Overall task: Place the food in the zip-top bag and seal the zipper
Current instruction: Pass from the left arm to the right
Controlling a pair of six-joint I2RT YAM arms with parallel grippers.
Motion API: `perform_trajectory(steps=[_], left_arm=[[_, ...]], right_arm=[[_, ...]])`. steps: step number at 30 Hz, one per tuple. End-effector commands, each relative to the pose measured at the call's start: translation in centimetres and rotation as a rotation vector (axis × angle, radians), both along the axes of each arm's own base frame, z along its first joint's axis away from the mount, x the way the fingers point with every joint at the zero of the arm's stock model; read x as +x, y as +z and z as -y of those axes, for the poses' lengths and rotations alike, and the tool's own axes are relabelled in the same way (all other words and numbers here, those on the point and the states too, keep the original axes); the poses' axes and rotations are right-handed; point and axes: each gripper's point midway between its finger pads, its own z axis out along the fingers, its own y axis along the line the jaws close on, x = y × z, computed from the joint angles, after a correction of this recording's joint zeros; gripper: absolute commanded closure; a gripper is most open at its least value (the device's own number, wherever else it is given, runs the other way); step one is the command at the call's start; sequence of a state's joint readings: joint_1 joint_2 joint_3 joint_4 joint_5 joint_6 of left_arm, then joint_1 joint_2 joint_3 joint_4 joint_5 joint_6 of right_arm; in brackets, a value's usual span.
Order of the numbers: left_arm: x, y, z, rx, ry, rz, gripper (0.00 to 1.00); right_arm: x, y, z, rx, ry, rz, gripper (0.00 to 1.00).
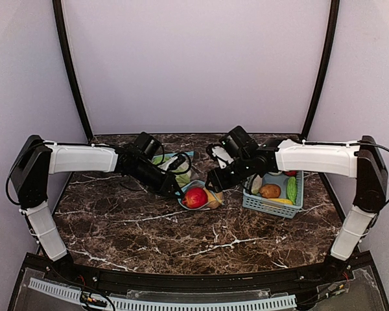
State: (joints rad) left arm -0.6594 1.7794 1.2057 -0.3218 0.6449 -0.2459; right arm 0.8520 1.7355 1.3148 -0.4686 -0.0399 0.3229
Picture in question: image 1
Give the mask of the clear zip bag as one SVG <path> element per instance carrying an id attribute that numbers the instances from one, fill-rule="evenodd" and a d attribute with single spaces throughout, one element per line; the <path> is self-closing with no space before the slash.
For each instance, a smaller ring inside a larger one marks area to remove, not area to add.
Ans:
<path id="1" fill-rule="evenodd" d="M 216 209 L 224 205 L 223 193 L 208 190 L 203 181 L 192 181 L 183 187 L 183 198 L 178 203 L 187 210 Z"/>
<path id="2" fill-rule="evenodd" d="M 152 163 L 159 166 L 161 169 L 166 170 L 165 163 L 169 162 L 169 160 L 174 157 L 176 157 L 175 153 L 165 154 L 164 156 L 155 155 L 152 159 Z M 194 174 L 191 165 L 187 160 L 187 157 L 184 155 L 182 159 L 183 163 L 181 163 L 180 166 L 176 169 L 172 170 L 172 172 L 175 173 L 176 181 L 181 188 L 191 182 L 192 176 Z"/>

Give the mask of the orange fruit toy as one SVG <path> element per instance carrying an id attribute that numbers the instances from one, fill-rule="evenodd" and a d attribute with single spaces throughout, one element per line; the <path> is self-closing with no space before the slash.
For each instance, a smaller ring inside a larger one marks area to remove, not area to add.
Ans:
<path id="1" fill-rule="evenodd" d="M 208 198 L 208 202 L 206 204 L 207 208 L 216 209 L 224 204 L 224 195 L 222 192 L 216 193 L 207 189 L 204 190 Z"/>

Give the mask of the red round fruit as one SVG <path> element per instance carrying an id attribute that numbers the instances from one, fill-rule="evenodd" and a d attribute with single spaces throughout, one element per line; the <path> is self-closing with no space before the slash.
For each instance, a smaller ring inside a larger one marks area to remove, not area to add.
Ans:
<path id="1" fill-rule="evenodd" d="M 189 189 L 184 198 L 182 199 L 182 205 L 188 209 L 198 209 L 204 206 L 208 202 L 207 194 L 201 187 L 193 187 Z"/>

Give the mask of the green bumpy cucumber toy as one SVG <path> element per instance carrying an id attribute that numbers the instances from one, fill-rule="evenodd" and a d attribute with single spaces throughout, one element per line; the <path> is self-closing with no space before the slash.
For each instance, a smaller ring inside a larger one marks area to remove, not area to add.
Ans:
<path id="1" fill-rule="evenodd" d="M 294 176 L 289 177 L 287 181 L 287 198 L 291 201 L 292 205 L 296 204 L 296 198 L 298 195 L 298 186 L 297 186 L 297 181 Z"/>

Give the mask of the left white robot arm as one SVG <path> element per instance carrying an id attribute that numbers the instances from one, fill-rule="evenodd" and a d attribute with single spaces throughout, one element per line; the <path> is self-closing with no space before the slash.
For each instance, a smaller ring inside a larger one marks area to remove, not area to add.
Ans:
<path id="1" fill-rule="evenodd" d="M 31 135 L 13 162 L 5 181 L 10 203 L 19 208 L 32 236 L 52 262 L 68 260 L 65 246 L 53 218 L 55 205 L 48 190 L 60 178 L 59 193 L 75 172 L 101 172 L 130 176 L 149 192 L 165 198 L 183 198 L 173 170 L 160 168 L 152 158 L 161 143 L 142 132 L 123 145 L 59 143 Z"/>

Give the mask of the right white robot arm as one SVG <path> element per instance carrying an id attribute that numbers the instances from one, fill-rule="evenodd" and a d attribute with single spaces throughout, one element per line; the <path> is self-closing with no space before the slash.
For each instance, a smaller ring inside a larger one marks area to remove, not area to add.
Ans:
<path id="1" fill-rule="evenodd" d="M 206 187 L 222 192 L 255 175 L 305 171 L 320 175 L 329 196 L 337 203 L 328 175 L 344 176 L 356 181 L 351 209 L 329 250 L 328 256 L 347 261 L 360 241 L 375 225 L 380 212 L 389 204 L 388 170 L 381 152 L 389 148 L 365 135 L 347 142 L 314 142 L 287 138 L 270 138 L 262 144 L 243 127 L 236 126 L 217 144 L 206 148 L 218 167 L 207 173 Z"/>

